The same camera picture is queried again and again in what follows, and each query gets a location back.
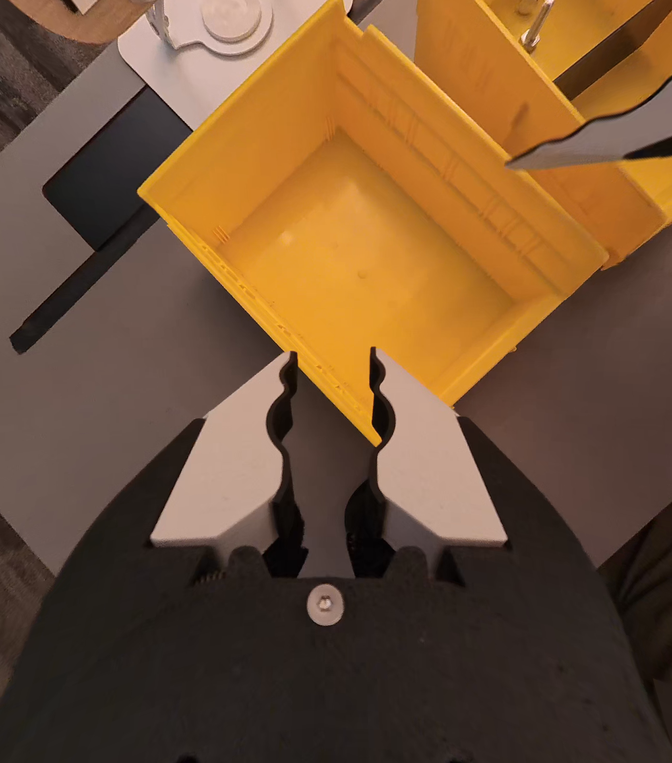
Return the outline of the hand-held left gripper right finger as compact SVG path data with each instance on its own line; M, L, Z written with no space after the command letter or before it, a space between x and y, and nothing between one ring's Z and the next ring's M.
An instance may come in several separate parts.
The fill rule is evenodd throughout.
M402 548L420 549L435 575L450 548L506 546L503 523L454 410L376 347L369 388L379 444L344 510L354 576L382 577Z

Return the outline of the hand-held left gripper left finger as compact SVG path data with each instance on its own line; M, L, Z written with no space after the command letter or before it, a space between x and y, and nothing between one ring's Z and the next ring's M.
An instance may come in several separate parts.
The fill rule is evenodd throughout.
M283 442L297 379L297 353L284 352L203 417L153 546L206 547L223 567L251 547L272 576L298 577L308 550Z

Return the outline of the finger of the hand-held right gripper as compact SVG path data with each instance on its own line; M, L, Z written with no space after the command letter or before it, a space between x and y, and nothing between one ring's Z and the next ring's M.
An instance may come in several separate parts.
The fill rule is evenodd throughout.
M672 76L647 99L593 118L573 133L542 142L505 163L519 171L672 157Z

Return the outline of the yellow plastic bin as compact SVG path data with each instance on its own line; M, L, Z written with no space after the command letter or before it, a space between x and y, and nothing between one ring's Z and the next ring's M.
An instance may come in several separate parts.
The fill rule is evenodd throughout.
M507 161L325 2L138 195L378 444L371 348L452 406L608 259Z
M414 61L509 155L636 106L672 76L672 12L631 56L572 101L554 81L647 1L558 1L532 54L517 2L417 3ZM532 178L616 265L672 224L672 157L557 168Z

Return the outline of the black bin divider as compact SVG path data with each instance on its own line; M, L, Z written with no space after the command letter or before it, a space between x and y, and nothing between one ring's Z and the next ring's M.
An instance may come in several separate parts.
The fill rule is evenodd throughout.
M554 83L570 101L637 51L672 12L672 1L646 2L625 21L559 75Z

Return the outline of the dark desk mat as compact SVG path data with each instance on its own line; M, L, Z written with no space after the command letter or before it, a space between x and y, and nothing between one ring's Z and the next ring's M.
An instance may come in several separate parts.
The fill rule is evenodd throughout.
M43 196L93 250L143 206L138 189L191 133L144 87L42 188Z

